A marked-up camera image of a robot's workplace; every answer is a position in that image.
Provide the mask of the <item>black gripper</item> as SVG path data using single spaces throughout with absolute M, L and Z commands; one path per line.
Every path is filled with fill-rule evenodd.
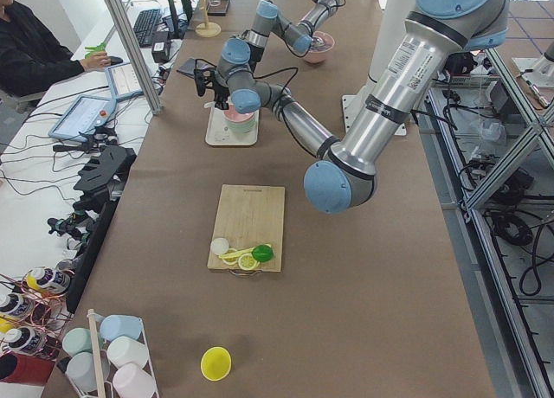
M 216 69 L 208 67 L 205 69 L 196 68 L 193 71 L 196 85 L 196 93 L 203 97 L 207 90 L 214 92 L 214 106 L 217 109 L 229 109 L 229 89 L 220 84 L 216 78 Z

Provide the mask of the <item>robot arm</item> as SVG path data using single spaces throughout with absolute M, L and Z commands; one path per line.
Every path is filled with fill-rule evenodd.
M 241 35 L 250 50 L 249 66 L 255 68 L 265 53 L 269 38 L 281 39 L 293 55 L 304 58 L 332 48 L 329 35 L 320 31 L 321 26 L 345 6 L 345 0 L 306 0 L 308 7 L 292 19 L 288 7 L 270 0 L 261 0 L 256 6 L 251 26 Z
M 297 56 L 305 55 L 315 30 L 345 3 L 312 1 L 313 8 L 298 23 L 286 19 L 274 3 L 260 1 L 251 28 L 225 42 L 214 67 L 196 67 L 194 80 L 199 95 L 214 92 L 218 109 L 269 109 L 315 157 L 304 177 L 307 199 L 317 210 L 337 214 L 373 196 L 377 158 L 447 58 L 505 40 L 510 0 L 410 0 L 405 35 L 342 138 L 326 130 L 286 87 L 254 76 L 270 35 Z

